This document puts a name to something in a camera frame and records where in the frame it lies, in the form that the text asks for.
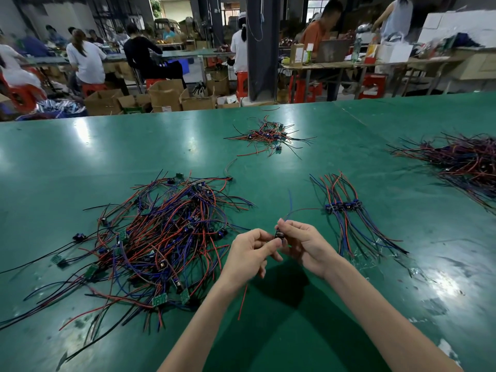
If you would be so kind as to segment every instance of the pile of wires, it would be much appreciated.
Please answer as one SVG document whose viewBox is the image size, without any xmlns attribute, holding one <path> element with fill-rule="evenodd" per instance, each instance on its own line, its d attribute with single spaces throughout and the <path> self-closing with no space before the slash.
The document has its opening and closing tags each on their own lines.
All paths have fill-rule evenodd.
<svg viewBox="0 0 496 372">
<path fill-rule="evenodd" d="M 362 201 L 358 199 L 355 188 L 342 172 L 339 172 L 339 175 L 324 175 L 319 178 L 320 180 L 310 175 L 310 179 L 322 189 L 329 201 L 325 204 L 324 210 L 334 215 L 338 221 L 341 234 L 338 249 L 340 256 L 344 256 L 346 252 L 351 258 L 355 258 L 350 245 L 351 241 L 355 242 L 365 259 L 383 257 L 383 248 L 408 254 L 395 243 L 401 240 L 388 238 L 377 228 Z M 353 218 L 360 219 L 366 231 L 363 228 L 360 229 L 353 222 Z"/>
<path fill-rule="evenodd" d="M 291 137 L 290 134 L 298 132 L 297 130 L 292 131 L 292 132 L 287 132 L 286 129 L 289 129 L 293 127 L 294 125 L 282 125 L 278 122 L 270 122 L 267 121 L 268 115 L 265 116 L 263 119 L 257 119 L 258 123 L 260 124 L 259 129 L 252 129 L 248 131 L 248 133 L 242 133 L 239 130 L 236 129 L 236 131 L 239 133 L 238 136 L 234 137 L 225 137 L 224 139 L 230 139 L 230 140 L 243 140 L 243 141 L 248 141 L 248 146 L 251 144 L 254 144 L 255 146 L 255 152 L 254 153 L 249 153 L 249 154 L 242 154 L 238 155 L 239 157 L 244 157 L 246 155 L 252 155 L 252 154 L 258 154 L 262 153 L 264 151 L 270 151 L 269 156 L 274 154 L 276 151 L 281 151 L 282 150 L 282 145 L 288 146 L 291 151 L 298 157 L 298 154 L 294 151 L 294 149 L 301 149 L 301 147 L 294 147 L 292 146 L 293 141 L 301 141 L 306 144 L 312 143 L 310 140 L 315 138 L 315 137 L 310 137 L 310 138 L 294 138 Z M 263 143 L 265 148 L 263 150 L 259 150 L 257 147 L 258 143 Z"/>
<path fill-rule="evenodd" d="M 74 241 L 41 258 L 52 256 L 60 268 L 86 258 L 93 259 L 66 281 L 53 282 L 30 293 L 54 291 L 38 301 L 34 308 L 0 322 L 3 330 L 42 311 L 78 288 L 86 287 L 92 297 L 104 300 L 103 305 L 66 322 L 60 330 L 77 318 L 98 312 L 86 336 L 82 350 L 94 344 L 119 324 L 125 325 L 141 312 L 146 313 L 143 330 L 151 328 L 151 317 L 157 315 L 157 331 L 164 327 L 162 314 L 179 308 L 195 310 L 206 296 L 209 285 L 222 269 L 222 258 L 230 244 L 220 240 L 229 232 L 242 229 L 232 225 L 223 208 L 245 211 L 253 206 L 248 200 L 223 193 L 230 176 L 196 179 L 159 176 L 147 185 L 132 187 L 135 193 L 122 204 L 108 204 L 97 221 L 97 231 L 90 235 L 76 234 Z M 93 242 L 91 248 L 85 244 Z M 64 255 L 75 246 L 84 253 L 68 258 Z M 97 282 L 107 282 L 107 294 L 97 290 Z M 98 329 L 108 309 L 117 303 L 130 305 L 126 314 L 107 332 Z"/>
<path fill-rule="evenodd" d="M 419 143 L 402 139 L 394 155 L 429 162 L 438 178 L 462 190 L 487 211 L 496 214 L 490 202 L 496 199 L 496 139 L 487 135 L 454 137 L 443 134 Z"/>
</svg>

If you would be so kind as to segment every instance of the left hand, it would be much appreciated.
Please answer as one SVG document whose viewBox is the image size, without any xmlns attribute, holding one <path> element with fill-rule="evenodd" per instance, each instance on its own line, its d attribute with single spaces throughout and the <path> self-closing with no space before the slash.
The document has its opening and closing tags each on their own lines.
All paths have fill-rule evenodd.
<svg viewBox="0 0 496 372">
<path fill-rule="evenodd" d="M 257 273 L 261 278 L 265 277 L 266 258 L 272 256 L 281 262 L 283 258 L 277 252 L 281 247 L 281 239 L 261 229 L 239 234 L 231 244 L 219 281 L 232 290 L 238 290 Z"/>
</svg>

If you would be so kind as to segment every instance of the teal shirt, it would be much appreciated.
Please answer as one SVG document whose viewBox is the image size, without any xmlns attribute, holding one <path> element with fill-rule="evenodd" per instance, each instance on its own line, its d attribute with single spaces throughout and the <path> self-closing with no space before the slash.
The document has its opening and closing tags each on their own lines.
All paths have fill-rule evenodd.
<svg viewBox="0 0 496 372">
<path fill-rule="evenodd" d="M 174 36 L 176 36 L 176 34 L 174 34 L 174 31 L 172 30 L 170 30 L 169 32 L 164 31 L 164 35 L 163 35 L 164 40 L 167 39 L 168 37 L 174 37 Z"/>
</svg>

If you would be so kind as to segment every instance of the laptop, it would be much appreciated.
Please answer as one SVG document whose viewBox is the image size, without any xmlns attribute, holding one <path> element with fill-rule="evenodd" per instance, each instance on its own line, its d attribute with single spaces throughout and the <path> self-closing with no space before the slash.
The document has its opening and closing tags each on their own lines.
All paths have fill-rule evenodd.
<svg viewBox="0 0 496 372">
<path fill-rule="evenodd" d="M 331 39 L 320 42 L 316 62 L 340 62 L 348 54 L 353 39 Z"/>
</svg>

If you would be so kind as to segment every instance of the hand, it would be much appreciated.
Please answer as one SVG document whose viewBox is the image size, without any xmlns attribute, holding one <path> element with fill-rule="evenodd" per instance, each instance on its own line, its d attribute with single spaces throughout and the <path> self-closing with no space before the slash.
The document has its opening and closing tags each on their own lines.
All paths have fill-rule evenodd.
<svg viewBox="0 0 496 372">
<path fill-rule="evenodd" d="M 281 239 L 274 238 L 261 229 L 239 234 L 231 244 L 219 281 L 238 290 L 257 273 L 261 278 L 265 277 L 266 258 L 272 256 L 277 262 L 281 262 L 283 258 L 277 252 L 281 247 Z"/>
<path fill-rule="evenodd" d="M 314 226 L 279 219 L 276 228 L 286 236 L 282 252 L 320 278 L 324 278 L 332 259 L 340 257 Z"/>
</svg>

